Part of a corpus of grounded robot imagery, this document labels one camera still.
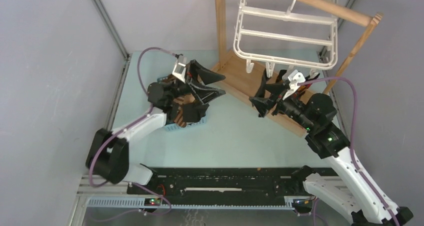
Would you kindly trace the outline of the red black argyle sock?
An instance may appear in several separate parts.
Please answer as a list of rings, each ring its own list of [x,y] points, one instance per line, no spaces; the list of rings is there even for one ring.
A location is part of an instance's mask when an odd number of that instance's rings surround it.
[[[316,80],[319,76],[320,76],[319,72],[310,74],[307,77],[305,77],[305,81],[308,82],[308,81]],[[302,97],[305,94],[306,90],[308,90],[310,88],[310,86],[311,86],[311,84],[306,84],[306,85],[300,86],[300,88],[295,92],[296,97],[298,97],[298,98]]]

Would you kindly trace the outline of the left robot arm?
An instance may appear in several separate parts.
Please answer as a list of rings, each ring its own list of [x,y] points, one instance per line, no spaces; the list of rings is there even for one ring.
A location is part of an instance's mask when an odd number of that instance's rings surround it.
[[[226,93],[210,85],[225,78],[193,59],[188,63],[177,62],[171,74],[150,83],[146,89],[150,106],[142,116],[127,125],[113,130],[101,128],[95,133],[86,158],[89,184],[103,186],[93,181],[93,175],[98,175],[106,183],[137,183],[145,194],[156,192],[158,180],[153,171],[141,163],[130,162],[132,147],[168,124],[187,126],[199,122],[211,101]]]

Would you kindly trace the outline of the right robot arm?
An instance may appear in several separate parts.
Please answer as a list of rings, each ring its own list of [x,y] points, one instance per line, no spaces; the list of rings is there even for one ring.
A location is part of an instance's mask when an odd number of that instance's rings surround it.
[[[307,134],[311,150],[325,161],[349,190],[344,193],[311,167],[305,165],[292,175],[291,190],[297,195],[306,192],[318,197],[342,215],[352,226],[404,226],[414,214],[406,206],[398,206],[370,177],[352,150],[351,142],[333,123],[337,113],[329,95],[314,93],[303,103],[299,98],[283,98],[285,83],[264,85],[270,96],[250,97],[260,117],[268,113],[286,115]]]

